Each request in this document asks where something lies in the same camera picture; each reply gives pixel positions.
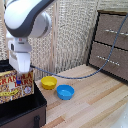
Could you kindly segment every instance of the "wall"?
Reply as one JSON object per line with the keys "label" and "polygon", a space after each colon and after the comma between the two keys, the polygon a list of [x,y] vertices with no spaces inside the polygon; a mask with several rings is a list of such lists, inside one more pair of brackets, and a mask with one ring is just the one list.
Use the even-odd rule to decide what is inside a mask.
{"label": "wall", "polygon": [[[0,3],[0,60],[6,59],[4,9]],[[58,0],[46,11],[52,18],[52,31],[45,38],[29,38],[31,62],[59,73],[85,63],[95,25],[97,9],[128,7],[127,0]],[[35,79],[48,74],[35,70]]]}

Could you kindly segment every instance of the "drawer handle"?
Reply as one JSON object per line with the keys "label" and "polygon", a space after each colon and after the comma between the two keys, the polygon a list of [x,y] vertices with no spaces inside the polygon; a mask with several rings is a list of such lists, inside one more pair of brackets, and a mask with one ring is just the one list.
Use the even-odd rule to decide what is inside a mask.
{"label": "drawer handle", "polygon": [[[99,58],[99,59],[101,59],[101,60],[107,60],[107,59],[105,59],[104,57],[101,57],[101,56],[96,56],[97,58]],[[118,63],[118,62],[114,62],[114,61],[111,61],[111,60],[108,60],[108,62],[109,63],[112,63],[112,64],[115,64],[115,65],[117,65],[117,66],[120,66],[120,64]]]}
{"label": "drawer handle", "polygon": [[[113,30],[105,30],[106,32],[110,32],[110,33],[117,33]],[[120,35],[124,35],[124,36],[128,36],[128,33],[120,33]]]}

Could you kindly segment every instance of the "gray dresser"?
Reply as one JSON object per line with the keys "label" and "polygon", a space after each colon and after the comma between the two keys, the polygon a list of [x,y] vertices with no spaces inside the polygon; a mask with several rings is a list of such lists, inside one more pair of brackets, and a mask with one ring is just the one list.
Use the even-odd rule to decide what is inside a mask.
{"label": "gray dresser", "polygon": [[[116,33],[128,9],[98,10],[87,65],[100,68],[108,58]],[[109,62],[102,72],[128,81],[128,18],[124,23]]]}

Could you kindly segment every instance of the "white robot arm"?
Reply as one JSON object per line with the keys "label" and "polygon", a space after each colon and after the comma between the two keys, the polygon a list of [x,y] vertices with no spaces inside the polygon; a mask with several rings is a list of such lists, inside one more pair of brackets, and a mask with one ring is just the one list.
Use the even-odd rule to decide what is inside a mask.
{"label": "white robot arm", "polygon": [[30,69],[32,48],[28,37],[46,36],[51,31],[51,18],[44,12],[56,0],[10,0],[5,10],[5,25],[13,40],[8,42],[9,63],[20,74]]}

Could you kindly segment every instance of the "wooden floor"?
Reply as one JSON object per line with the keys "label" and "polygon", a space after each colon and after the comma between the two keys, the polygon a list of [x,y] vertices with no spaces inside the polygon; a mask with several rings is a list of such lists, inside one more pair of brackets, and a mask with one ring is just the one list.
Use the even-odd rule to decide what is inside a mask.
{"label": "wooden floor", "polygon": [[[80,77],[94,71],[82,65],[60,74]],[[57,86],[71,85],[75,94],[71,100],[63,101],[57,97],[56,89],[44,90],[41,82],[36,82],[48,105],[42,128],[110,128],[128,102],[128,86],[102,73],[83,80],[57,80]]]}

